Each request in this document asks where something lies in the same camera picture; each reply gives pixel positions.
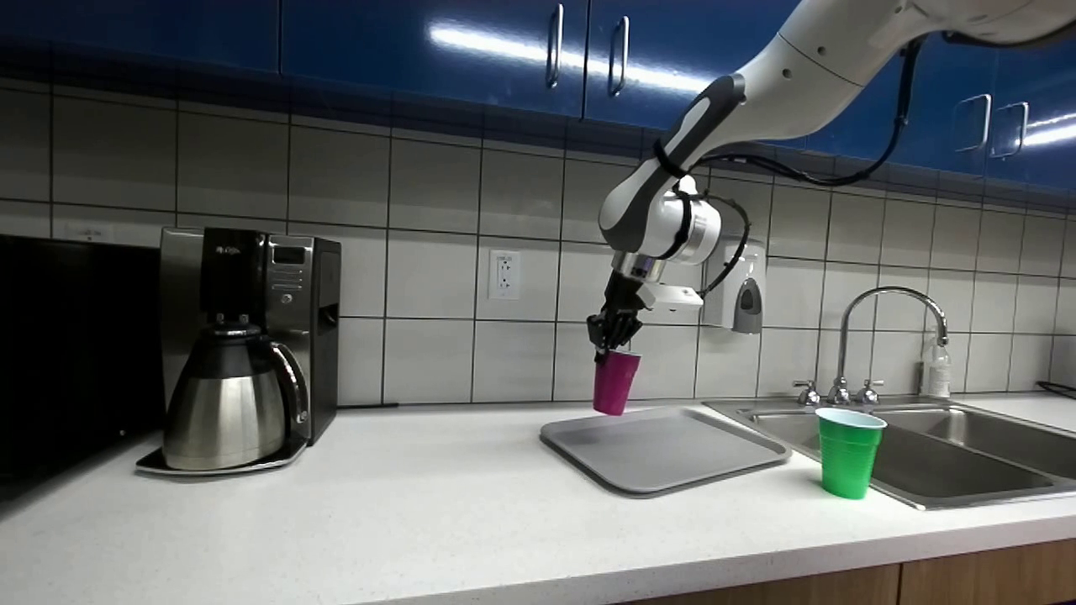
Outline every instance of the wall tile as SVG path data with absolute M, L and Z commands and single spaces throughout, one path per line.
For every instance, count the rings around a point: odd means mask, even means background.
M 815 376 L 815 358 L 816 358 L 815 328 L 763 328 L 760 398 L 789 400 L 795 392 L 794 379 Z
M 893 195 L 885 204 L 882 265 L 929 265 L 933 234 L 933 204 Z
M 492 255 L 519 255 L 519 295 L 497 298 L 492 289 Z M 559 245 L 523 237 L 485 237 L 478 250 L 478 318 L 554 318 Z
M 885 270 L 876 283 L 929 291 L 929 270 Z M 929 314 L 925 301 L 919 301 L 905 291 L 882 291 L 876 295 L 875 328 L 919 333 L 919 328 L 925 328 L 925 323 L 933 328 L 933 316 Z
M 338 314 L 383 316 L 387 298 L 387 234 L 379 227 L 325 227 L 293 221 L 294 234 L 321 234 L 338 243 Z
M 886 398 L 915 398 L 919 391 L 921 333 L 875 333 L 871 379 Z
M 559 318 L 585 318 L 602 309 L 612 252 L 604 245 L 561 245 Z
M 871 376 L 875 358 L 875 333 L 848 333 L 848 356 L 845 356 L 845 383 L 848 391 L 860 391 Z M 816 392 L 830 398 L 839 362 L 839 333 L 825 328 L 816 344 Z
M 876 195 L 832 191 L 826 259 L 876 261 L 885 202 Z
M 933 208 L 931 270 L 974 270 L 977 212 L 966 204 Z
M 826 188 L 774 188 L 769 255 L 825 259 L 830 224 Z
M 554 323 L 478 323 L 473 400 L 552 400 Z
M 1059 277 L 1066 224 L 1054 215 L 1026 215 L 1017 273 Z
M 561 157 L 485 151 L 481 233 L 559 237 Z
M 160 233 L 170 227 L 166 212 L 118 212 L 118 208 L 52 208 L 52 237 L 68 243 L 113 243 L 139 250 L 160 250 Z
M 641 356 L 633 398 L 691 398 L 696 391 L 696 328 L 641 325 L 633 338 Z
M 968 391 L 968 356 L 971 356 L 971 335 L 948 335 L 948 391 L 961 392 Z
M 1063 283 L 1059 287 L 1051 333 L 1073 333 L 1076 335 L 1076 283 Z
M 387 323 L 387 403 L 469 400 L 469 323 L 389 318 Z
M 1059 221 L 1066 227 L 1063 234 L 1063 277 L 1076 277 L 1076 215 Z
M 1010 386 L 1011 335 L 971 335 L 968 345 L 968 391 Z
M 285 233 L 290 227 L 285 220 L 243 220 L 243 215 L 177 215 L 173 224 L 192 227 L 192 233 L 203 233 L 208 224 L 216 224 L 216 227 L 257 227 L 257 233 Z
M 0 92 L 0 198 L 51 195 L 51 96 Z
M 850 298 L 858 298 L 860 291 L 866 291 L 875 287 L 876 287 L 876 270 L 875 265 L 836 265 L 836 261 L 826 261 L 819 325 L 825 328 L 839 328 Z M 850 328 L 871 328 L 875 325 L 875 305 L 876 305 L 876 298 L 858 301 L 858 309 L 848 316 L 848 325 Z
M 469 234 L 389 234 L 389 316 L 473 316 Z
M 383 318 L 338 318 L 338 407 L 379 403 Z
M 48 204 L 34 204 L 34 202 L 0 202 L 0 233 L 24 234 L 24 237 L 48 237 L 51 212 Z
M 929 295 L 942 305 L 951 333 L 971 328 L 971 291 L 974 291 L 971 273 L 931 273 L 929 277 Z
M 177 115 L 177 212 L 285 220 L 285 124 Z
M 982 212 L 977 273 L 1014 273 L 1017 237 L 1023 237 L 1017 212 Z
M 750 220 L 750 237 L 769 245 L 769 204 L 774 204 L 774 183 L 769 179 L 742 179 L 733 170 L 711 170 L 710 176 L 710 191 L 711 198 L 733 198 L 742 204 L 747 220 Z M 721 220 L 721 237 L 738 237 L 742 234 L 742 221 L 735 212 L 729 212 L 727 204 L 718 204 L 718 220 Z
M 52 198 L 173 208 L 173 112 L 56 96 Z
M 698 400 L 750 400 L 760 383 L 760 333 L 698 328 Z
M 1054 298 L 1051 280 L 1017 280 L 1011 333 L 1051 333 Z
M 1049 379 L 1076 383 L 1076 333 L 1051 335 Z
M 1011 333 L 1014 280 L 974 277 L 971 333 Z
M 596 345 L 585 335 L 585 323 L 559 323 L 559 352 L 554 352 L 554 400 L 585 400 L 596 398 Z
M 604 195 L 633 176 L 633 161 L 587 161 L 587 157 L 565 157 L 565 224 L 561 237 L 568 243 L 604 243 L 599 227 L 599 212 Z
M 819 323 L 819 261 L 767 265 L 767 325 L 816 325 Z
M 478 147 L 393 138 L 389 224 L 478 233 Z
M 1034 392 L 1049 379 L 1051 335 L 1011 335 L 1010 391 Z
M 293 127 L 290 220 L 387 224 L 389 138 Z

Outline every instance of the white countertop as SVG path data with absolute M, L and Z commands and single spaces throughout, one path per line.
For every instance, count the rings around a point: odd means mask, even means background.
M 1076 400 L 971 400 L 1076 431 Z M 839 502 L 816 466 L 621 498 L 537 440 L 541 410 L 338 412 L 300 464 L 135 474 L 143 440 L 0 519 L 4 605 L 625 602 L 1076 539 L 1076 491 L 957 510 Z

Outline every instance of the lower cabinet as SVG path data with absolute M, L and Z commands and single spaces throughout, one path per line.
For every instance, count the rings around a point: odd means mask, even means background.
M 974 552 L 721 590 L 669 594 L 650 605 L 1059 605 L 1076 602 L 1076 540 Z

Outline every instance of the cabinet handle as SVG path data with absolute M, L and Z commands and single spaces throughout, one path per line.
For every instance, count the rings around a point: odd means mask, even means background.
M 617 96 L 627 86 L 627 65 L 633 65 L 633 18 L 617 18 L 617 62 L 607 65 L 607 93 Z
M 546 62 L 547 86 L 561 83 L 561 53 L 565 53 L 565 4 L 559 4 L 547 21 L 547 62 Z
M 997 106 L 997 115 L 1010 115 L 1010 112 L 1017 112 L 1014 135 L 1011 135 L 1011 141 L 997 141 L 997 151 L 996 151 L 997 157 L 1023 156 L 1023 141 L 1026 141 L 1030 122 L 1031 122 L 1031 105 L 1030 100 L 1014 100 L 1014 105 Z
M 982 127 L 977 127 L 977 141 L 961 146 L 957 151 L 977 151 L 977 147 L 984 147 L 984 141 L 987 141 L 987 122 L 990 122 L 990 115 L 996 115 L 996 96 L 990 96 L 990 93 L 974 93 L 974 96 L 966 96 L 961 106 L 966 106 L 966 105 L 982 105 Z

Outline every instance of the black appliance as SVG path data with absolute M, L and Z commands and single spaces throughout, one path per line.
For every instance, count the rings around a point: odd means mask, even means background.
M 160 431 L 159 250 L 0 234 L 0 502 Z

